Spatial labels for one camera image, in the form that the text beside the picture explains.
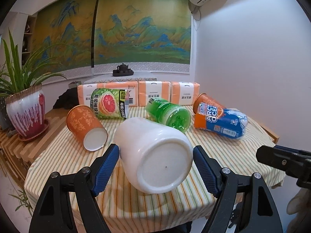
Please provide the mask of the white ceramic cup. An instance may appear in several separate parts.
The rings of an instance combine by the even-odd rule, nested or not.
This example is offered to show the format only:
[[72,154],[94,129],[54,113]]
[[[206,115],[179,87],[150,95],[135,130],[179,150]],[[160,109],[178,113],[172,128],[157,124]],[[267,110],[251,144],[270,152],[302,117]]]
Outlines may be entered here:
[[119,147],[123,170],[137,190],[162,194],[188,176],[193,147],[181,131],[142,117],[122,122],[113,141]]

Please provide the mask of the orange patterned paper cup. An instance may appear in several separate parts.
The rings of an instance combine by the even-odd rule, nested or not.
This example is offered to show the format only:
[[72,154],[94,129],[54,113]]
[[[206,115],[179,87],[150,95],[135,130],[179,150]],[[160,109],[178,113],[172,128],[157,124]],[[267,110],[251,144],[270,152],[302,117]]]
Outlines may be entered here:
[[88,151],[97,151],[107,142],[108,133],[89,106],[73,107],[66,117],[66,125]]

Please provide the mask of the striped tablecloth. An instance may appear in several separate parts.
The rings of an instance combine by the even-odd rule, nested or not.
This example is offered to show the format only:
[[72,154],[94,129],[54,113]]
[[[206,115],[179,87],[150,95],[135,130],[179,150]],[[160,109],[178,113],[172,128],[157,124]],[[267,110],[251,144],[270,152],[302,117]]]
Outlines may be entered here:
[[[273,146],[270,136],[250,119],[244,137],[229,139],[209,131],[190,127],[186,136],[193,146],[201,145],[222,166],[237,174],[261,173],[269,187],[283,183],[285,173],[257,162],[256,151],[262,145]],[[104,154],[104,149],[87,151],[63,128],[28,170],[24,189],[32,206],[54,171],[62,175],[78,172]],[[173,191],[149,195],[138,191],[127,180],[123,167],[116,164],[104,190],[97,196],[100,211],[112,232],[154,232],[209,216],[216,202],[196,167]]]

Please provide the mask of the orange tissue pack far left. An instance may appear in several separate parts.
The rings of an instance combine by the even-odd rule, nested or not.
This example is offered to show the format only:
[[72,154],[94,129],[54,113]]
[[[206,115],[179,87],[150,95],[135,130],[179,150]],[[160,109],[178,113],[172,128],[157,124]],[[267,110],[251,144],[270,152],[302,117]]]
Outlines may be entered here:
[[78,100],[80,105],[90,107],[91,95],[97,89],[97,84],[84,84],[78,86]]

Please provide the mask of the orange tissue pack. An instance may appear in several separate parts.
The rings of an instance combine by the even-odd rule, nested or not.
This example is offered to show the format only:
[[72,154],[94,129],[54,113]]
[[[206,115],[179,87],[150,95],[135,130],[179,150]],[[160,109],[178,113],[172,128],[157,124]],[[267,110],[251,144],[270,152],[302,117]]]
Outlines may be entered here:
[[90,107],[91,95],[97,89],[97,84],[84,84],[78,86],[78,100],[80,105]]
[[170,101],[173,104],[193,105],[199,95],[200,84],[191,82],[172,82]]
[[109,88],[109,89],[121,89],[128,90],[129,94],[129,106],[138,107],[139,106],[139,94],[138,94],[138,82],[107,82],[107,83],[97,83],[98,88]]
[[139,106],[147,105],[150,98],[163,98],[170,101],[171,82],[166,81],[140,81],[138,82]]

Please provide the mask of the orange tissue pack far right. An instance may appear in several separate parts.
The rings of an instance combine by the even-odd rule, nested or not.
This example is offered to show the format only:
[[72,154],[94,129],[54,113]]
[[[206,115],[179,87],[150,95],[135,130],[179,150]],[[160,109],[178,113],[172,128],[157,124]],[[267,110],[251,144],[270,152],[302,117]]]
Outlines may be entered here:
[[200,84],[191,82],[172,82],[170,101],[173,104],[193,105],[199,95]]

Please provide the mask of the green plastic bottle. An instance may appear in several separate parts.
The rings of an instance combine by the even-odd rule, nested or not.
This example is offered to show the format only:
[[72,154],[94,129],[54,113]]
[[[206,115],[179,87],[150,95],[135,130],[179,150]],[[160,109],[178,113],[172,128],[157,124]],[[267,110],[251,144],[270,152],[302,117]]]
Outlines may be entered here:
[[191,124],[191,115],[185,107],[163,98],[150,98],[145,110],[152,121],[175,128],[182,133],[185,133]]

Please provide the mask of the wooden slatted bench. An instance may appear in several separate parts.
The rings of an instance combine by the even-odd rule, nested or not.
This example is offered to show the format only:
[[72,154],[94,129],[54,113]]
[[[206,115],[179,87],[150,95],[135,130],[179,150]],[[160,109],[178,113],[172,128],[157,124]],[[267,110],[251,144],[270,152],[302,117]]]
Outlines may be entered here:
[[65,119],[69,111],[64,108],[54,109],[46,114],[49,126],[46,131],[29,142],[23,142],[18,134],[9,135],[1,130],[1,159],[4,165],[19,179],[25,179],[27,171],[38,156],[47,149],[65,127]]

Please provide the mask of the white purple flower pot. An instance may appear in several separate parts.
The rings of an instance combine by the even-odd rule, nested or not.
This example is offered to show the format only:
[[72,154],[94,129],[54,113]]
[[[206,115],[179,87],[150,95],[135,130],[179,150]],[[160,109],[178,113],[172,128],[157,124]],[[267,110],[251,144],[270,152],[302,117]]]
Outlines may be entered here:
[[8,117],[23,138],[34,137],[43,131],[45,96],[41,84],[13,94],[5,102]]

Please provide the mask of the black teapot set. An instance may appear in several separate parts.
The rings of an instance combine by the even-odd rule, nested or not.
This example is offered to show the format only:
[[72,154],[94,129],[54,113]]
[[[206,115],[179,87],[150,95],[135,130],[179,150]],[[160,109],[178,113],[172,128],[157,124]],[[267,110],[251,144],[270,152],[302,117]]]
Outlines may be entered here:
[[132,76],[134,74],[134,71],[129,68],[128,65],[125,63],[122,63],[121,65],[118,65],[115,70],[113,70],[113,77],[124,77],[124,76]]

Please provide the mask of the lace table runner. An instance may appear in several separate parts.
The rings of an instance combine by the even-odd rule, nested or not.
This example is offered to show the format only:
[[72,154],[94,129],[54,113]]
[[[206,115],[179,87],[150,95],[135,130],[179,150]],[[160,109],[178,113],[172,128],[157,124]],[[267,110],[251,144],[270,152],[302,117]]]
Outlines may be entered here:
[[132,81],[157,81],[156,77],[131,77],[131,78],[98,78],[86,81],[86,83],[132,82]]

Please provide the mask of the green spider plant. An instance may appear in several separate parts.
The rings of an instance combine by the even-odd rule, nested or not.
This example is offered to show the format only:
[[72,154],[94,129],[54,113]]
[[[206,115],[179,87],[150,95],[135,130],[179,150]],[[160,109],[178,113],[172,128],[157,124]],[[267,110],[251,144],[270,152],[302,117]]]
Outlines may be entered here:
[[42,55],[46,51],[60,46],[60,43],[37,49],[22,65],[19,60],[18,45],[14,43],[11,32],[8,35],[9,43],[3,39],[5,63],[1,70],[1,97],[11,97],[33,86],[39,86],[52,77],[66,79],[66,76],[61,72],[43,73],[46,67],[58,65],[59,62],[54,61],[55,56],[42,59]]

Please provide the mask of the wooden wall shelf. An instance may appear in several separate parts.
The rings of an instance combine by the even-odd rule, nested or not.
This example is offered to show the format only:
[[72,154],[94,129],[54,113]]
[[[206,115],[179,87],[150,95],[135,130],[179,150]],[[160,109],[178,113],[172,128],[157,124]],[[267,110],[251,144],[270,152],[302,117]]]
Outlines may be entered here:
[[31,54],[32,49],[32,37],[34,33],[36,23],[35,16],[28,16],[23,36],[23,44],[22,44],[22,66],[26,63]]

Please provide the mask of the green landscape wall painting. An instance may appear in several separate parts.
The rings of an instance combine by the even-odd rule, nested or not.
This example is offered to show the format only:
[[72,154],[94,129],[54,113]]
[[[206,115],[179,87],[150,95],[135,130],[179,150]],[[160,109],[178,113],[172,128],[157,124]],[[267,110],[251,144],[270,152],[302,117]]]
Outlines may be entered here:
[[188,0],[58,0],[38,12],[32,49],[67,77],[133,70],[188,73]]

